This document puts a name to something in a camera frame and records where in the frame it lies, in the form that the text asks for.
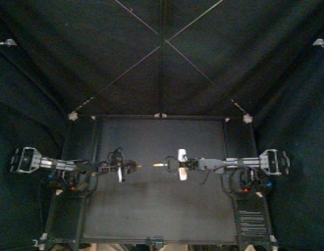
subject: white clamp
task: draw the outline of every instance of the white clamp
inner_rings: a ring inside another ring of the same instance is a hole
[[[77,111],[74,111],[71,114],[69,114],[69,118],[71,121],[75,121],[77,119],[79,119],[79,114],[77,113]]]
[[[253,117],[249,114],[244,115],[244,121],[249,124],[253,122]]]

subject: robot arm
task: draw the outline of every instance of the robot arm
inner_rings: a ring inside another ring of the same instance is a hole
[[[222,175],[224,189],[235,199],[248,198],[257,192],[260,192],[259,194],[268,193],[272,189],[269,176],[288,174],[291,167],[287,153],[276,149],[267,150],[260,157],[226,158],[225,160],[189,159],[186,150],[180,149],[177,160],[180,180],[188,179],[190,171],[209,170],[214,174]],[[156,164],[156,166],[168,166],[168,169],[173,170],[170,162]]]
[[[119,182],[125,181],[125,176],[134,173],[139,166],[134,161],[125,161],[121,148],[113,152],[110,163],[101,164],[82,160],[56,160],[42,156],[32,147],[18,149],[12,158],[11,172],[19,174],[32,174],[39,169],[52,170],[58,174],[85,174],[101,176],[109,172],[118,172]]]

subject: diagonal support rod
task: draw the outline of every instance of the diagonal support rod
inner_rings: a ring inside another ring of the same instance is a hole
[[[123,3],[119,0],[114,0],[122,7],[123,9],[141,21],[141,23],[157,34],[160,35],[160,33],[154,30],[154,28],[138,17],[138,15],[135,15],[135,13],[133,12],[133,10],[130,10]]]
[[[222,3],[225,2],[225,0],[221,0],[218,3],[216,3],[209,9],[208,11],[205,11],[200,17],[190,22],[180,31],[178,33],[168,40],[172,41],[189,27],[192,27]]]
[[[188,63],[192,65],[192,67],[200,72],[200,74],[205,77],[205,79],[209,81],[210,84],[216,86],[222,86],[221,84],[217,84],[209,76],[204,73],[204,71],[196,66],[196,64],[190,61],[190,59],[186,57],[186,55],[177,49],[177,47],[170,43],[169,40],[165,41],[169,46],[174,49],[174,51],[180,54],[180,56],[188,61]],[[240,104],[235,101],[235,99],[224,93],[224,96],[230,100],[232,104],[239,108],[239,110],[247,115],[248,112],[245,109],[240,106]]]
[[[74,110],[74,112],[79,111],[82,108],[86,107],[86,105],[107,90],[107,88],[118,82],[152,56],[156,54],[156,52],[161,49],[161,47],[157,47],[126,71],[122,75],[118,76],[118,78],[107,84],[107,86]]]

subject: black fabric wall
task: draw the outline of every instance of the black fabric wall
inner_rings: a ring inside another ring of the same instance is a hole
[[[324,250],[324,48],[309,46],[277,86],[257,115],[260,149],[292,157],[269,198],[276,235],[287,250]]]
[[[0,35],[8,35],[3,26]],[[39,193],[46,174],[11,174],[12,155],[18,147],[32,146],[47,156],[59,157],[66,130],[62,108],[32,69],[28,55],[16,47],[0,48],[0,250],[12,250],[12,246],[40,237],[42,216],[48,210],[44,201],[50,194]]]

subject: black tent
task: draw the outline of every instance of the black tent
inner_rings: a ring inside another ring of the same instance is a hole
[[[275,180],[269,195],[276,236],[287,250],[324,250],[319,38],[320,0],[0,1],[0,43],[18,43],[0,45],[0,247],[38,238],[46,216],[42,175],[6,169],[18,147],[91,158],[91,149],[77,148],[91,117],[205,121],[249,114],[260,151],[276,147],[292,156],[292,174]],[[141,128],[121,125],[105,129],[126,135]],[[164,126],[152,125],[152,133]]]

